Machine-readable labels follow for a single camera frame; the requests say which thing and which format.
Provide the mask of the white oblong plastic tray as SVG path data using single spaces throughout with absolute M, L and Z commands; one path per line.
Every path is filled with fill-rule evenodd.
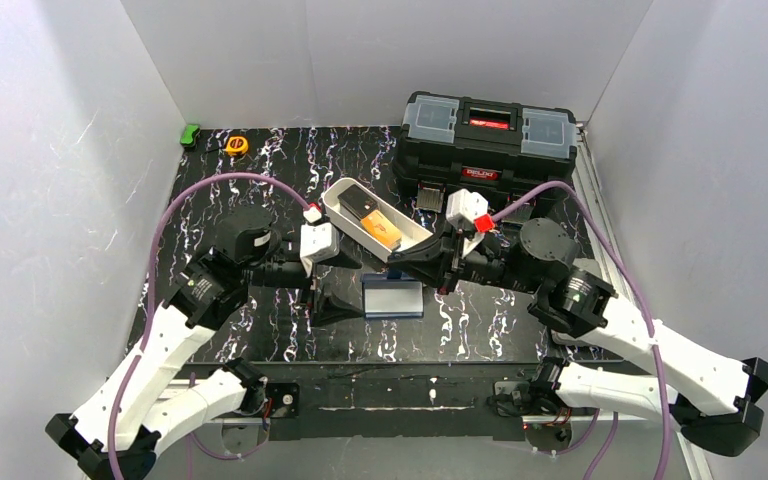
M 383 262 L 432 233 L 357 180 L 344 177 L 321 195 L 330 221 L 346 236 Z

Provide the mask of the blue leather card holder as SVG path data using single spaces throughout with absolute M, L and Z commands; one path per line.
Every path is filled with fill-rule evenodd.
M 362 276 L 362 310 L 365 320 L 419 319 L 424 316 L 424 285 L 411 277 L 387 273 Z

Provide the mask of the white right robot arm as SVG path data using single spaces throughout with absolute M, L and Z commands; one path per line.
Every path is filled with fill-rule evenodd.
M 450 292 L 460 281 L 532 296 L 529 313 L 545 327 L 604 348 L 636 367 L 633 374 L 588 368 L 550 357 L 535 375 L 492 395 L 506 415 L 601 409 L 661 421 L 692 444 L 735 457 L 760 435 L 759 399 L 768 362 L 731 359 L 646 320 L 614 287 L 575 263 L 579 248 L 556 222 L 527 221 L 501 246 L 476 232 L 447 226 L 393 252 L 389 266 Z

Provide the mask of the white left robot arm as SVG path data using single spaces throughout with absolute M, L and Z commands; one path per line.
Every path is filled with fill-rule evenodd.
M 360 267 L 328 222 L 284 237 L 261 206 L 234 210 L 213 242 L 178 273 L 141 339 L 76 411 L 59 413 L 47 435 L 90 479 L 142 479 L 158 457 L 208 421 L 237 412 L 266 421 L 275 406 L 268 379 L 234 359 L 170 399 L 163 392 L 188 359 L 248 301 L 251 287 L 299 292 L 315 323 L 358 318 L 362 310 L 319 288 L 317 266 Z

